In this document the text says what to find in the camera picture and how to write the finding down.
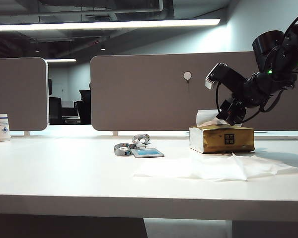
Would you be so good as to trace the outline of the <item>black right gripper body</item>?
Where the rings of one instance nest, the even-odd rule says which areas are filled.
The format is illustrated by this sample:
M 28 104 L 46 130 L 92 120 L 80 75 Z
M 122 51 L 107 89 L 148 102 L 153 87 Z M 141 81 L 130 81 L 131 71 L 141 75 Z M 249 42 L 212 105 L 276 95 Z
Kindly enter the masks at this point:
M 228 100 L 224 100 L 221 104 L 222 110 L 227 110 L 228 115 L 235 114 L 240 118 L 240 122 L 243 121 L 246 115 L 246 108 L 239 99 L 231 96 Z

